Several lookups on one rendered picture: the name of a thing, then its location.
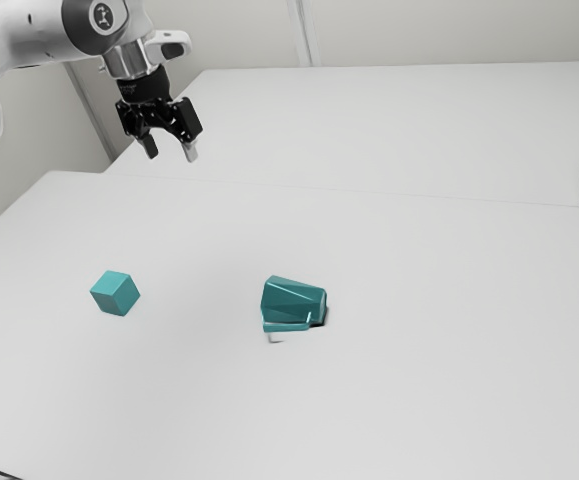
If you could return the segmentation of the teal faceted mug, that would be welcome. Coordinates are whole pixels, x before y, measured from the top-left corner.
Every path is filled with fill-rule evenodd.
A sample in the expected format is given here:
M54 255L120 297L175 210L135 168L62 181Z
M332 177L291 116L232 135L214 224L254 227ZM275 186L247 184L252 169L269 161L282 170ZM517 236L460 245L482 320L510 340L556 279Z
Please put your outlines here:
M325 289L272 275L264 283L260 311L267 334L308 331L325 324Z

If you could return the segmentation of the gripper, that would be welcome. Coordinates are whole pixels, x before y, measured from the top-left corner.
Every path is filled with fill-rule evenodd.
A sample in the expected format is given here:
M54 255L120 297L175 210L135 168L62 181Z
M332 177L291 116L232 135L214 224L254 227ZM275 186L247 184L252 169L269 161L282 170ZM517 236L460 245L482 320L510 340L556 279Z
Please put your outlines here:
M203 132L197 112L188 97L175 101L169 76L163 66L136 79L117 80L120 99L115 109L124 133L136 137L149 159L158 156L157 144L149 132L162 129L181 144L189 163L198 159L196 141Z

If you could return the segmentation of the teal cube block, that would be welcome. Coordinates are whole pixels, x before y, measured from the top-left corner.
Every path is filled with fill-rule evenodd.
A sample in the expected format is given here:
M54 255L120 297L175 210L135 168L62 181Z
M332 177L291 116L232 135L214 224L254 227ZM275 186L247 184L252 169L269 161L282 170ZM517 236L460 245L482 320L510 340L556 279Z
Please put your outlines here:
M102 312L125 316L141 294L132 277L126 273L105 271L89 290Z

